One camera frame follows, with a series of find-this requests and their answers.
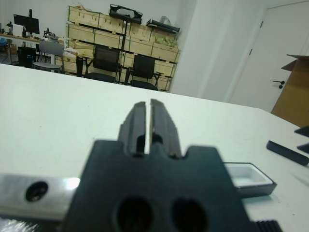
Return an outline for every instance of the cardboard box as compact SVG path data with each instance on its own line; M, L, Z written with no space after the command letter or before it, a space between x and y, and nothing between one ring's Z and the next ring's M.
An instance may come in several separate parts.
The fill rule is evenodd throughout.
M309 125L309 56L294 56L282 69L291 71L272 114L299 127Z

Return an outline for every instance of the black plastic piece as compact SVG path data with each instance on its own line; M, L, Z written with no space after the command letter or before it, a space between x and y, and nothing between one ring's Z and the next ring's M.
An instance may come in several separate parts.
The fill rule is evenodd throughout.
M275 220L252 222L255 232L283 232Z
M111 4L110 16L120 18L126 22L141 24L141 17L143 14L124 6Z
M126 31L127 31L127 21L126 21L126 26L125 26L125 33L122 37L122 44L121 44L121 51L125 50L125 43L126 43Z
M296 163L299 163L301 165L308 165L309 158L306 156L303 156L295 151L292 151L284 146L281 146L273 141L269 141L266 145L266 148L270 151L273 151L279 155L282 155Z
M295 133L309 137L309 126L295 130Z
M124 144L128 154L144 154L146 135L146 105L141 101L134 105L120 126L118 141Z
M177 128L163 103L151 99L150 120L150 146L154 143L161 143L169 156L181 159Z
M170 138L163 135L163 143L152 140L149 155L126 155L124 151L134 151L131 148L135 143L130 138L133 131L129 130L134 129L135 119L142 119L136 113L142 105L138 103L121 126L119 140L127 138L130 143L95 142L62 231L252 231L239 194L215 148L193 146L183 159L172 159L165 148ZM163 108L162 103L152 101L155 123L159 122L157 114L167 114ZM175 129L170 129L174 125L169 116L161 119L177 135ZM154 128L155 135L161 137L164 130Z
M298 146L297 148L309 154L309 144L301 145L301 146Z
M180 31L180 28L176 28L176 27L164 24L164 23L160 23L160 22L155 21L153 19L150 19L146 23L146 25L150 28L156 28L158 30L166 31L166 32L173 33L173 34L176 34Z
M278 82L278 83L280 83L281 85L284 85L284 84L285 84L285 81L272 81L272 82Z

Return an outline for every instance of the wooden crate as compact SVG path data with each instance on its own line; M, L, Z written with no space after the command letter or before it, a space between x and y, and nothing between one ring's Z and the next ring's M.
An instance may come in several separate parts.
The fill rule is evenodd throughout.
M127 30L127 35L135 39L149 41L152 29L145 25L132 23L130 28Z
M121 48L119 35L114 35L100 30L95 30L94 43L107 47Z
M88 12L73 6L68 7L68 21L77 25L84 24L109 30L113 33L122 33L123 29L123 20L121 19L113 18L102 13Z
M85 43L77 42L77 41L69 41L69 47L75 49L81 57L88 57L88 58L90 58L89 61L91 59L93 59L94 51L95 51L95 45L91 45L91 44L87 44L87 43L85 44ZM124 56L122 56L122 55L119 56L119 63L120 64L123 63L123 61L121 60L122 57L124 57Z
M55 56L56 65L62 65L61 57ZM75 58L64 57L64 71L68 73L76 73L76 61Z
M123 33L124 22L121 19L110 17L109 15L100 14L98 28L109 30L113 34Z
M68 21L75 24L85 24L98 28L99 13L88 12L77 7L68 7Z
M158 29L153 29L151 32L151 36L149 38L150 42L155 42L156 37L165 37L165 38L169 38L171 40L175 40L176 39L176 35L169 33L169 32L165 32L162 30L158 30Z
M173 69L172 69L172 74L170 75L171 77L174 77L175 72L176 72L176 68L177 68L177 65L174 64L174 65L173 65Z
M178 53L178 48L154 43L151 57L176 62Z
M72 24L67 24L67 27L67 38L82 40L90 43L94 42L95 34L93 29Z
M153 43L149 41L139 40L133 37L127 37L125 42L125 51L151 56Z
M178 49L175 63L178 63L178 62L179 62L179 57L180 57L180 50Z
M133 67L134 63L134 54L130 53L123 53L122 54L122 63L121 65L123 67ZM163 62L156 60L154 65L154 71L155 72L161 72L163 73L162 76L172 76L173 69L175 68L174 64Z
M169 78L169 79L168 79L168 82L167 82L167 84L166 84L166 87L165 87L165 90L166 90L166 91L169 91L171 81L172 81L172 79Z

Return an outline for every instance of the white wall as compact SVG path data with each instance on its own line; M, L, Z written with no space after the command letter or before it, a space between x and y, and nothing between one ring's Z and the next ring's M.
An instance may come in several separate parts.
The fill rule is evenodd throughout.
M181 28L178 34L178 47L183 49L191 26L197 0L181 0L178 8L175 26Z
M264 11L262 0L197 0L170 91L224 101Z
M175 23L180 0L0 0L4 1L3 21L7 24L14 22L13 14L27 16L29 9L33 10L33 17L39 19L40 33L50 29L57 36L65 35L67 6L81 2L84 7L93 11L108 14L110 4L118 4L143 13L145 24L150 18L167 16L171 23Z

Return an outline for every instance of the desk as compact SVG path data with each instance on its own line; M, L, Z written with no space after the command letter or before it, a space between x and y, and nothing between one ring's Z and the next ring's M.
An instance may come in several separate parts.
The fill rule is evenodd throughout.
M0 86L2 173L80 176L93 142L117 140L135 103L146 101L149 124L154 98L173 118L182 153L214 146L225 162L252 162L277 182L270 196L243 201L252 220L276 219L285 232L309 230L309 168L266 149L268 140L295 151L309 141L287 121L255 108L9 65L0 65Z
M20 37L20 36L15 36L15 35L6 35L6 34L1 34L0 33L0 38L7 39L9 41L9 51L10 51L10 61L12 64L12 57L11 57L11 43L12 39L22 41L22 42L31 42L35 44L40 44L40 40L33 39L33 38L27 38L27 37ZM55 64L55 55L51 55L51 63Z

